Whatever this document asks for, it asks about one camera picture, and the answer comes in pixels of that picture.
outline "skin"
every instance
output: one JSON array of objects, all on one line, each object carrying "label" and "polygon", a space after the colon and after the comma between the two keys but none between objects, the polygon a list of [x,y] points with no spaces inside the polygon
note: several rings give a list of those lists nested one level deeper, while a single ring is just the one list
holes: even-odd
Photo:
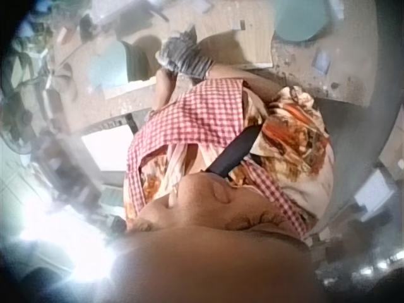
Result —
[{"label": "skin", "polygon": [[118,246],[121,302],[314,302],[307,248],[262,195],[204,172],[147,204]]}]

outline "floor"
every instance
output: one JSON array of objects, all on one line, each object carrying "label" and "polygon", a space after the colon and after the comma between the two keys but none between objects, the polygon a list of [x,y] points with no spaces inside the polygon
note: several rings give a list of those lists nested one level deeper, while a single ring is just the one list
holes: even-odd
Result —
[{"label": "floor", "polygon": [[379,56],[371,104],[318,100],[335,152],[334,193],[318,228],[324,227],[363,184],[391,132],[403,103],[403,11],[399,1],[377,0]]}]

